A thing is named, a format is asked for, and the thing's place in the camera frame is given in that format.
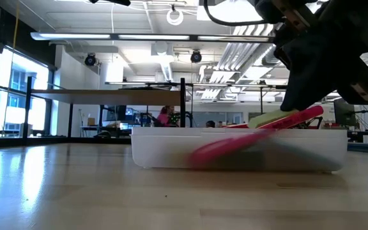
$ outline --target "wooden floor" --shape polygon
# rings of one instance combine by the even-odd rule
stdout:
[[[330,175],[142,169],[118,145],[1,149],[0,229],[368,229],[368,154]]]

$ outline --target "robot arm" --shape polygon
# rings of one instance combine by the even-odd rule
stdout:
[[[282,111],[304,110],[334,90],[351,104],[368,104],[368,1],[330,0],[312,14],[314,1],[255,0],[269,23],[287,20],[274,39],[275,56],[290,70]]]

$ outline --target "security camera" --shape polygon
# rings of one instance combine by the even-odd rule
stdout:
[[[84,63],[87,66],[95,66],[95,65],[97,65],[98,64],[98,60],[96,59],[96,54],[94,54],[94,53],[88,54],[88,56],[84,60]]]
[[[203,56],[199,52],[199,50],[194,50],[191,55],[191,62],[198,63],[203,59]]]

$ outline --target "monitor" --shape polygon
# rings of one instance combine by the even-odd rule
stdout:
[[[124,121],[126,120],[126,105],[108,105],[105,121]]]
[[[348,104],[343,98],[334,102],[336,123],[342,126],[356,126],[355,106]]]

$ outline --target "wall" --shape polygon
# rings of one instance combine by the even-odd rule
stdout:
[[[65,52],[62,45],[56,47],[55,66],[57,71],[54,74],[54,84],[66,89],[98,89],[100,76],[89,68],[78,62]],[[54,101],[52,103],[51,129],[52,135],[68,135],[70,105],[63,102]],[[84,125],[87,117],[98,121],[99,105],[73,105],[72,116],[72,137],[79,137],[81,131],[81,114],[84,115]]]

